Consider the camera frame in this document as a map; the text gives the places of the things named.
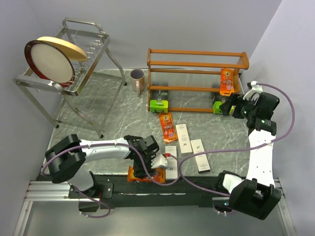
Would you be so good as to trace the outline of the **black green razor box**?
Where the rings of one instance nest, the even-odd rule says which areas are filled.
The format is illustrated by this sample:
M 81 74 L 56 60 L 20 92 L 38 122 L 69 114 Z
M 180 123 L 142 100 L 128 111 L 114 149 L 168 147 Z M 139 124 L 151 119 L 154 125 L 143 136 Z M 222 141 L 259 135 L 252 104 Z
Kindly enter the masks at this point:
M 229 96 L 223 96 L 219 92 L 212 92 L 211 97 L 213 104 L 213 113 L 222 115 L 222 110 L 220 109 L 220 106 L 229 99 Z
M 167 113 L 168 112 L 168 91 L 167 90 L 151 90 L 150 112 L 151 113 Z

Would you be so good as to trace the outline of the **orange wooden shelf rack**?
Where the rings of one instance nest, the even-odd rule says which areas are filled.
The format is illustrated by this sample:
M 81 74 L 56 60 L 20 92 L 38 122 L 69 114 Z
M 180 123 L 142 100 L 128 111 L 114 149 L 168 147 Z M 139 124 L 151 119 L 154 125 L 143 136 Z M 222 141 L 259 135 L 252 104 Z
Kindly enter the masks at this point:
M 239 73 L 250 66 L 246 52 L 148 49 L 147 109 L 151 90 L 168 91 L 168 112 L 213 113 L 212 92 L 220 92 L 221 69 L 233 70 L 234 93 L 241 93 Z

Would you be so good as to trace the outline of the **steel dish rack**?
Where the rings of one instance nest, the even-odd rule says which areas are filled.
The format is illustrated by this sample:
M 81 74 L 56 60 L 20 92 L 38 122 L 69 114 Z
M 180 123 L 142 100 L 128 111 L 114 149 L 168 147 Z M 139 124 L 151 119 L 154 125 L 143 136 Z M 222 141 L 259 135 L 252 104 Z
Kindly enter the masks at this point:
M 26 98 L 55 128 L 60 120 L 52 117 L 30 89 L 58 93 L 62 103 L 89 124 L 100 138 L 103 133 L 87 114 L 79 110 L 71 97 L 77 97 L 88 83 L 94 69 L 106 54 L 118 68 L 122 85 L 127 85 L 122 66 L 109 51 L 110 36 L 93 21 L 66 17 L 57 35 L 42 36 L 29 41 L 24 47 L 28 69 L 13 81 Z

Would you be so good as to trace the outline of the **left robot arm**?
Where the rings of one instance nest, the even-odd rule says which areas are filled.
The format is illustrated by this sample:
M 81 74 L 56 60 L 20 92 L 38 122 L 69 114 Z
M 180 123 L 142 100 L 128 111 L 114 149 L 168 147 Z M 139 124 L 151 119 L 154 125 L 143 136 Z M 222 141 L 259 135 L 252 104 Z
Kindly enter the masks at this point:
M 83 164 L 105 159 L 130 159 L 133 161 L 133 175 L 144 179 L 155 173 L 152 160 L 159 151 L 159 145 L 151 135 L 147 138 L 126 135 L 110 141 L 88 141 L 76 134 L 68 135 L 45 153 L 46 164 L 41 174 L 49 169 L 51 182 L 68 182 L 77 187 L 86 197 L 93 197 L 98 191 L 92 172 L 82 169 Z

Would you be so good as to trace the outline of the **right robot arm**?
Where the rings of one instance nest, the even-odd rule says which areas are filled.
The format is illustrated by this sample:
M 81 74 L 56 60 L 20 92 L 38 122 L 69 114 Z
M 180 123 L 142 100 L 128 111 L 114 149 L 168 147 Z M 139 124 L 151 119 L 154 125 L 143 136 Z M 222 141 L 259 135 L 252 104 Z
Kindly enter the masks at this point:
M 230 194 L 227 206 L 231 209 L 264 220 L 281 199 L 272 173 L 271 142 L 277 133 L 276 122 L 271 117 L 280 100 L 266 92 L 257 92 L 256 95 L 257 99 L 246 99 L 244 95 L 233 93 L 220 106 L 224 115 L 234 107 L 233 117 L 247 120 L 251 151 L 247 176 L 242 178 L 223 171 L 219 174 L 215 189 L 221 196 Z

